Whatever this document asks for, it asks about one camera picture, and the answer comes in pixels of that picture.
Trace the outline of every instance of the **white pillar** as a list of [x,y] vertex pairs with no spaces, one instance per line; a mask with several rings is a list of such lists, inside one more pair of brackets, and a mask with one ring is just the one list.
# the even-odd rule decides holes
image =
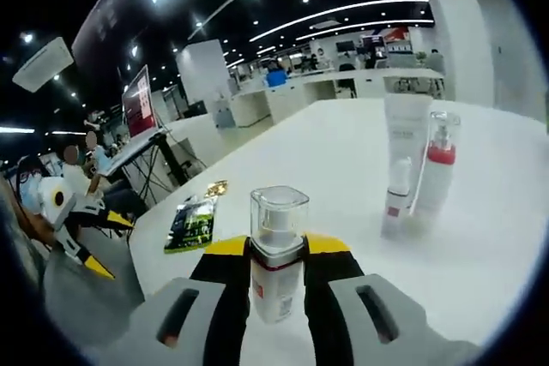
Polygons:
[[446,68],[447,97],[494,105],[490,41],[477,0],[429,0]]

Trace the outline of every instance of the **white table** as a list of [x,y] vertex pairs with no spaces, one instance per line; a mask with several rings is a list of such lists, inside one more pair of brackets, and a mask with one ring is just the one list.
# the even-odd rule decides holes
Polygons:
[[250,83],[240,93],[231,97],[229,106],[237,126],[248,127],[268,115],[275,124],[311,103],[321,99],[346,97],[337,86],[338,81],[350,79],[354,82],[358,98],[382,98],[393,92],[390,79],[414,77],[419,79],[443,79],[431,69],[360,69],[347,72],[318,70],[290,77],[284,85],[265,87]]
[[[542,123],[508,112],[441,101],[433,108],[459,113],[462,133],[449,198],[432,233],[408,242],[380,237],[389,163],[383,100],[317,102],[137,221],[130,249],[144,293],[189,276],[202,255],[163,252],[179,201],[227,179],[214,235],[232,237],[250,232],[252,189],[286,184],[311,198],[311,231],[348,244],[364,273],[379,273],[423,305],[436,331],[486,343],[523,296],[544,247],[549,138]],[[275,326],[263,325],[252,308],[242,364],[314,364],[303,303],[295,304]]]

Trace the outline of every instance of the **table surface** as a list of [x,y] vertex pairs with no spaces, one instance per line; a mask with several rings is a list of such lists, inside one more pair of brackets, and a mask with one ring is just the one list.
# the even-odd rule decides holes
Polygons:
[[[311,198],[310,231],[337,236],[364,273],[379,273],[427,313],[448,339],[484,344],[528,286],[544,248],[549,215],[549,139],[535,120],[441,102],[462,117],[454,179],[434,230],[414,240],[380,236],[388,185],[382,99],[316,102],[189,181],[136,223],[130,250],[146,296],[190,276],[202,251],[165,255],[177,204],[227,179],[215,238],[250,232],[250,191],[290,185]],[[302,297],[302,287],[297,292]],[[267,326],[252,308],[242,364],[314,364],[301,298],[293,314]]]

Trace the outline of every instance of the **white tube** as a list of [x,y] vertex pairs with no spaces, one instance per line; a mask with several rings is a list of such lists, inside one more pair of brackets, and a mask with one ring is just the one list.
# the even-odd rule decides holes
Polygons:
[[398,159],[412,160],[408,212],[418,190],[428,140],[429,113],[432,97],[422,94],[388,93],[385,96],[385,118],[389,132],[389,165]]

